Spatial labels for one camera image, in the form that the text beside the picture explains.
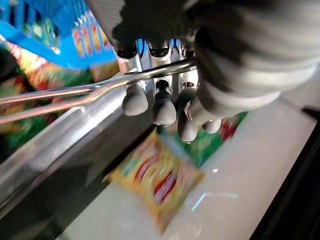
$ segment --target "shopping basket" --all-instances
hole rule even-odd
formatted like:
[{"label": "shopping basket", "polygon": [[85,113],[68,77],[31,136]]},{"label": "shopping basket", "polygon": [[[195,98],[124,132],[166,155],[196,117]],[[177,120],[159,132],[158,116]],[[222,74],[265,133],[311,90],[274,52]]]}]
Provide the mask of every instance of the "shopping basket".
[{"label": "shopping basket", "polygon": [[67,68],[116,58],[84,0],[0,0],[0,35]]}]

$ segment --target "colorful packaging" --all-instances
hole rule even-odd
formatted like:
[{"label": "colorful packaging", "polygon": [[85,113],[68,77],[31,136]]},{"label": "colorful packaging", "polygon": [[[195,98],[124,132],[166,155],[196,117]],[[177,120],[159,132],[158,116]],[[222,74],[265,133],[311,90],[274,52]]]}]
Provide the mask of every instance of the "colorful packaging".
[{"label": "colorful packaging", "polygon": [[142,196],[162,232],[203,177],[200,170],[175,158],[155,131],[110,176]]},{"label": "colorful packaging", "polygon": [[58,89],[93,83],[87,70],[74,70],[46,63],[27,75],[30,85],[35,90]]},{"label": "colorful packaging", "polygon": [[90,73],[95,83],[107,80],[118,72],[119,65],[116,60],[111,63],[102,64],[90,68]]},{"label": "colorful packaging", "polygon": [[168,127],[159,128],[159,133],[174,138],[174,141],[190,156],[192,164],[199,168],[228,138],[235,134],[246,115],[247,112],[242,112],[234,117],[223,119],[219,131],[214,134],[209,134],[199,127],[195,140],[188,143],[180,140],[177,133],[177,122]]},{"label": "colorful packaging", "polygon": [[[100,37],[103,42],[103,47],[107,47],[111,49],[111,46],[109,45],[109,41],[107,39],[106,34],[103,32],[101,27],[97,26],[95,23],[92,23],[90,25],[90,31],[92,33],[92,41],[93,41],[93,47],[97,52],[102,51],[102,46],[100,44]],[[72,30],[73,40],[77,49],[77,52],[80,56],[84,56],[85,51],[90,55],[93,52],[92,45],[90,42],[90,36],[88,33],[88,28],[85,26],[81,29],[81,31],[74,29]]]},{"label": "colorful packaging", "polygon": [[[25,79],[22,76],[16,76],[0,84],[0,97],[15,96],[26,92]],[[14,103],[0,107],[0,115],[11,115],[24,110],[39,106],[38,101],[27,103]],[[6,124],[0,124],[0,134],[5,140],[5,151],[12,154],[41,130],[54,121],[53,114],[44,116],[30,117]]]}]

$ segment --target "white surface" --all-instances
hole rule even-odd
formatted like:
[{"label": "white surface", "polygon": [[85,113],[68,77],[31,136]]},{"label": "white surface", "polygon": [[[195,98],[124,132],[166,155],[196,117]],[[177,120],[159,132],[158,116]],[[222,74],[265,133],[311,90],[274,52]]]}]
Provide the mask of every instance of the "white surface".
[{"label": "white surface", "polygon": [[139,197],[110,184],[59,239],[248,240],[314,126],[281,101],[251,112],[203,166],[206,179],[163,236]]},{"label": "white surface", "polygon": [[300,108],[305,106],[320,108],[320,67],[312,79],[293,90],[284,92],[281,97]]}]

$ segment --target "gray sleeve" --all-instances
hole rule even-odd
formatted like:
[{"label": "gray sleeve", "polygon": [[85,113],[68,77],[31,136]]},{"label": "gray sleeve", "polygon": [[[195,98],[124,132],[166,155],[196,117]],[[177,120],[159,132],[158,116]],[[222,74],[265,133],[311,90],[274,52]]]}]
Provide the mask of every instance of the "gray sleeve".
[{"label": "gray sleeve", "polygon": [[[197,101],[207,111],[198,122],[210,118],[208,112],[218,119],[268,104],[316,70],[318,0],[222,0],[193,17],[200,27]],[[190,114],[199,113],[196,105]]]}]

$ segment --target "chrome rail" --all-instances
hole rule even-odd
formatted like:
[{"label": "chrome rail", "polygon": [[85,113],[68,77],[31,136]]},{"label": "chrome rail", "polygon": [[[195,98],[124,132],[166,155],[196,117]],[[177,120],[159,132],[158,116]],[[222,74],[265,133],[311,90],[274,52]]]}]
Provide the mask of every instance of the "chrome rail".
[{"label": "chrome rail", "polygon": [[136,83],[140,80],[148,80],[153,78],[160,78],[164,76],[174,75],[185,73],[191,70],[194,70],[196,67],[197,59],[195,57],[176,61],[170,64],[162,65],[159,67],[151,68],[148,70],[144,70],[141,72],[133,72],[128,73],[126,75],[113,77],[111,79],[90,84],[84,86],[76,86],[76,87],[68,87],[61,89],[51,89],[45,91],[38,91],[32,93],[24,93],[17,96],[10,97],[1,97],[0,105],[13,104],[13,103],[21,103],[28,102],[40,99],[49,99],[54,97],[66,97],[66,96],[74,96],[74,95],[84,95],[81,98],[66,100],[60,103],[49,104],[45,106],[36,107],[30,110],[25,110],[19,113],[1,116],[0,124],[6,124],[9,122],[44,115],[48,113],[58,112],[70,109],[72,107],[82,106],[89,104],[99,97],[103,96],[105,93],[110,90],[121,87],[124,85],[129,85],[132,83]]}]

